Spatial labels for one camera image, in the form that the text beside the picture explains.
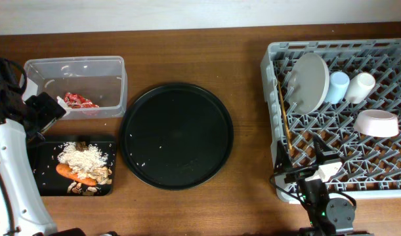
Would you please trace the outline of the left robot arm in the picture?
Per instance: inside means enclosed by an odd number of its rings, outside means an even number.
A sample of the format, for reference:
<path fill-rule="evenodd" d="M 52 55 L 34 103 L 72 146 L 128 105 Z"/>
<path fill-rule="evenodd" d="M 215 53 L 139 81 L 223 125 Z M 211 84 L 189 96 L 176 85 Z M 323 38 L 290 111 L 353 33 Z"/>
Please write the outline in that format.
<path fill-rule="evenodd" d="M 22 96 L 24 68 L 0 58 L 0 235 L 51 235 L 57 226 L 39 194 L 30 166 L 27 143 L 40 137 L 65 109 L 47 93 Z"/>

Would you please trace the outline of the wooden chopstick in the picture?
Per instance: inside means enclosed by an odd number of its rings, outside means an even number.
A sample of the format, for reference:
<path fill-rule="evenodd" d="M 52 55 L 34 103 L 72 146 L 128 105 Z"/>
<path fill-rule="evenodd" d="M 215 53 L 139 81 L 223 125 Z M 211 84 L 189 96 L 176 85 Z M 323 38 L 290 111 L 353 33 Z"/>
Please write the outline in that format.
<path fill-rule="evenodd" d="M 286 112 L 285 112 L 284 98 L 282 96 L 282 88 L 281 88 L 281 85 L 280 85 L 279 81 L 278 81 L 278 94 L 279 94 L 279 99 L 280 99 L 282 117 L 283 117 L 283 120 L 284 120 L 284 127 L 285 127 L 285 135 L 286 135 L 286 140 L 287 140 L 287 146 L 288 146 L 289 152 L 291 153 L 292 150 L 293 150 L 293 147 L 291 145 L 291 135 L 290 135 L 290 131 L 289 131 L 288 123 L 287 123 L 287 115 L 286 115 Z"/>

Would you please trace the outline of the orange carrot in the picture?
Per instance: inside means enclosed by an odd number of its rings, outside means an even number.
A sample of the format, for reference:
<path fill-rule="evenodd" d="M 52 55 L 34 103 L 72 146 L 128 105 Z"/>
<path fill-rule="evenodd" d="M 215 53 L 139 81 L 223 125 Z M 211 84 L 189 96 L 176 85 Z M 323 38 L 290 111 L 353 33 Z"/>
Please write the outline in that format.
<path fill-rule="evenodd" d="M 85 184 L 87 186 L 96 186 L 97 185 L 97 181 L 93 180 L 92 178 L 84 178 L 84 179 L 79 178 L 77 173 L 73 173 L 72 169 L 66 164 L 58 164 L 56 166 L 56 171 L 57 171 L 57 173 L 59 173 L 61 176 L 65 177 L 65 178 L 75 180 L 76 182 Z"/>

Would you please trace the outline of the light blue cup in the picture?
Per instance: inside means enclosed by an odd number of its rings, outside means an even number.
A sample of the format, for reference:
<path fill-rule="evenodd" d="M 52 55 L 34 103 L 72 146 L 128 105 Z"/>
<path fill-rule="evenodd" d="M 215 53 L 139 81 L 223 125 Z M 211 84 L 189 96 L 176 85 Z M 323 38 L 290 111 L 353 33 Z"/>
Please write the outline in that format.
<path fill-rule="evenodd" d="M 338 104 L 343 98 L 350 83 L 349 76 L 342 72 L 333 72 L 329 77 L 329 88 L 324 102 Z"/>

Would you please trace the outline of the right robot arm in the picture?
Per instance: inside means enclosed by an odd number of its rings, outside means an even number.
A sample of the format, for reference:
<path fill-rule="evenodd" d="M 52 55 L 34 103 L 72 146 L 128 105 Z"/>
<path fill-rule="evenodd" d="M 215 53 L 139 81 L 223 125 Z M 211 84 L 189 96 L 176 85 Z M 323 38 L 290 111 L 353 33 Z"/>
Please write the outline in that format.
<path fill-rule="evenodd" d="M 342 166 L 339 154 L 319 137 L 312 137 L 315 162 L 305 167 L 294 167 L 281 141 L 276 146 L 273 178 L 283 176 L 287 184 L 297 184 L 292 197 L 307 211 L 310 227 L 303 227 L 299 235 L 347 235 L 353 232 L 356 200 L 339 193 L 331 198 L 326 182 Z"/>

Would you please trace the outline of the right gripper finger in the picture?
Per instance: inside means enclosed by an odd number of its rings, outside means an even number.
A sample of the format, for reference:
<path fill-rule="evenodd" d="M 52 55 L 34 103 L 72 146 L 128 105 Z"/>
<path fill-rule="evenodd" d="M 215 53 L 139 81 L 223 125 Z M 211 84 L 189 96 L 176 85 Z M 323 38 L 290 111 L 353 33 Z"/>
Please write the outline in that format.
<path fill-rule="evenodd" d="M 317 163 L 335 158 L 335 151 L 331 149 L 318 135 L 312 137 Z"/>
<path fill-rule="evenodd" d="M 289 159 L 288 152 L 285 150 L 282 142 L 277 141 L 274 172 L 285 172 L 289 168 L 291 168 L 291 161 Z"/>

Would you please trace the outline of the white cup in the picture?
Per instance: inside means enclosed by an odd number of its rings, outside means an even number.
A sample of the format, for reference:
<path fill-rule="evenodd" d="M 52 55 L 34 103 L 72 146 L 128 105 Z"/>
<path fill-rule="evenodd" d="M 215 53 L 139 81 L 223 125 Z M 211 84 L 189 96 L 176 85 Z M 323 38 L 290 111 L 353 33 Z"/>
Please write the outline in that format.
<path fill-rule="evenodd" d="M 362 102 L 375 86 L 373 75 L 363 72 L 356 75 L 349 83 L 345 100 L 351 104 Z"/>

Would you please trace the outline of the grey plate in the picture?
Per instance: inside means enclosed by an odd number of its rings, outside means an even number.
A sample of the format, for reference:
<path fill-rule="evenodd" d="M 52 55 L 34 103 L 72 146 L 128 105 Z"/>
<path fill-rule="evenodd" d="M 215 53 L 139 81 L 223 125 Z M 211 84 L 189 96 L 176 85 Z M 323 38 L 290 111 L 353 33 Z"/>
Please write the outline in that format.
<path fill-rule="evenodd" d="M 329 70 L 326 62 L 316 53 L 302 55 L 291 70 L 288 81 L 293 91 L 287 99 L 295 113 L 306 115 L 318 109 L 329 88 Z"/>

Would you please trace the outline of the brown walnut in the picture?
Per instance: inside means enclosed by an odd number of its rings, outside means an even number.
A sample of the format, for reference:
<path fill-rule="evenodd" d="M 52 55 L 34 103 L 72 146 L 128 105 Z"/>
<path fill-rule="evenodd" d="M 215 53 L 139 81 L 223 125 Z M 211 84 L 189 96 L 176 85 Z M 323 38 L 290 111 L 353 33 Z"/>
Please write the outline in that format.
<path fill-rule="evenodd" d="M 83 151 L 87 151 L 89 149 L 89 147 L 86 144 L 86 142 L 76 142 L 75 143 L 75 149 L 77 151 L 83 152 Z"/>

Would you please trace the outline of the white tissue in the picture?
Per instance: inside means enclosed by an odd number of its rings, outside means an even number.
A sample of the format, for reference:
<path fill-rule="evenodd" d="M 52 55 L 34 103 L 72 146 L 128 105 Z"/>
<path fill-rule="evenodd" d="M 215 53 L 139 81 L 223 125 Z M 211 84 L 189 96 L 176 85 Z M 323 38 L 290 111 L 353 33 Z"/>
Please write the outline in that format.
<path fill-rule="evenodd" d="M 59 104 L 62 108 L 65 109 L 65 111 L 66 111 L 67 114 L 69 114 L 71 108 L 67 105 L 67 103 L 65 103 L 65 101 L 64 101 L 61 97 L 59 97 L 59 96 L 57 96 L 56 99 L 57 99 L 58 104 Z"/>

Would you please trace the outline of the red snack wrapper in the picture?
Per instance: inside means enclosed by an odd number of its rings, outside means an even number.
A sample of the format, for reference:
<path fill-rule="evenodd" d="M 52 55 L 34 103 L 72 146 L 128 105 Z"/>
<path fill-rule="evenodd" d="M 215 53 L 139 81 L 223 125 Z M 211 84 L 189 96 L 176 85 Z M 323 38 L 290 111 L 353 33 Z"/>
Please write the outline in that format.
<path fill-rule="evenodd" d="M 69 108 L 98 108 L 90 99 L 84 98 L 79 94 L 67 92 L 64 97 L 64 102 Z"/>

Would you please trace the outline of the rice and peanuts pile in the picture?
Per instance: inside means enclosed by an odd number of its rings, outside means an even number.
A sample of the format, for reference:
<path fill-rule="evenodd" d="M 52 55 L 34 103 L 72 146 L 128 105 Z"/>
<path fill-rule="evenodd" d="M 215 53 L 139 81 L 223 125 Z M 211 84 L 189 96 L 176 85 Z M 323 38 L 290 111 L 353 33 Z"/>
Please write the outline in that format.
<path fill-rule="evenodd" d="M 66 142 L 62 145 L 62 151 L 57 156 L 58 164 L 68 165 L 73 173 L 77 173 L 81 179 L 92 178 L 97 181 L 96 186 L 87 186 L 85 184 L 71 180 L 66 193 L 76 195 L 94 196 L 101 194 L 102 186 L 112 186 L 112 165 L 108 164 L 108 154 L 103 153 L 97 145 L 89 144 L 87 151 L 77 151 L 76 142 Z"/>

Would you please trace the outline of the pink bowl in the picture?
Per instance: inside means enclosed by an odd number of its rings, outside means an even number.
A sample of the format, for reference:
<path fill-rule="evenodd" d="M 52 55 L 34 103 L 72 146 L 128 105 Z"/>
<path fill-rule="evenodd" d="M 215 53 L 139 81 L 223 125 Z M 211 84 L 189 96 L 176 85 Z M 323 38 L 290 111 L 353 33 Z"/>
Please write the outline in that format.
<path fill-rule="evenodd" d="M 398 117 L 388 111 L 368 109 L 361 111 L 353 129 L 366 136 L 390 138 L 398 135 Z"/>

